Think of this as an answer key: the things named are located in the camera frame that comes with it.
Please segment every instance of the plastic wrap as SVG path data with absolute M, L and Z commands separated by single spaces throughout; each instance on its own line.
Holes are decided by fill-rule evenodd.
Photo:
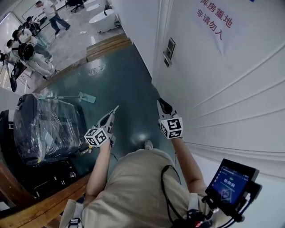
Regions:
M 14 115 L 14 140 L 27 165 L 53 162 L 78 150 L 84 118 L 75 105 L 26 94 L 19 99 Z

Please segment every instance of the mop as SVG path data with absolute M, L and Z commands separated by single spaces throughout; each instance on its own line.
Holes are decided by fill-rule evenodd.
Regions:
M 59 99 L 73 99 L 73 98 L 78 98 L 78 101 L 86 101 L 90 103 L 95 103 L 96 97 L 85 94 L 80 92 L 78 96 L 56 96 L 56 97 L 46 97 L 46 96 L 41 96 L 39 97 L 40 100 L 45 100 L 45 99 L 54 99 L 54 100 L 59 100 Z

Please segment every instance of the paper sign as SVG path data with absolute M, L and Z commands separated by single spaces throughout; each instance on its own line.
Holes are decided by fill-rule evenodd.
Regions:
M 244 37 L 246 24 L 219 0 L 193 0 L 191 16 L 207 30 L 221 55 Z

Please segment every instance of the black chair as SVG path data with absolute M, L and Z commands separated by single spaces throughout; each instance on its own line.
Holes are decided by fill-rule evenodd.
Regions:
M 67 0 L 65 5 L 70 7 L 75 6 L 75 8 L 71 10 L 71 12 L 76 12 L 79 7 L 84 8 L 83 0 Z

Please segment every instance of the teal floor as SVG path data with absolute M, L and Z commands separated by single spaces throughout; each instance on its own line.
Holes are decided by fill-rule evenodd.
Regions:
M 174 160 L 174 149 L 158 127 L 156 100 L 159 94 L 134 46 L 121 49 L 82 65 L 64 78 L 48 86 L 43 94 L 76 96 L 79 92 L 97 98 L 94 104 L 77 102 L 83 109 L 87 129 L 120 105 L 112 128 L 116 143 L 112 153 L 119 159 L 143 148 L 150 139 L 155 148 L 168 153 Z M 80 175 L 90 171 L 96 161 L 98 149 L 72 161 Z M 110 172 L 116 160 L 111 157 Z

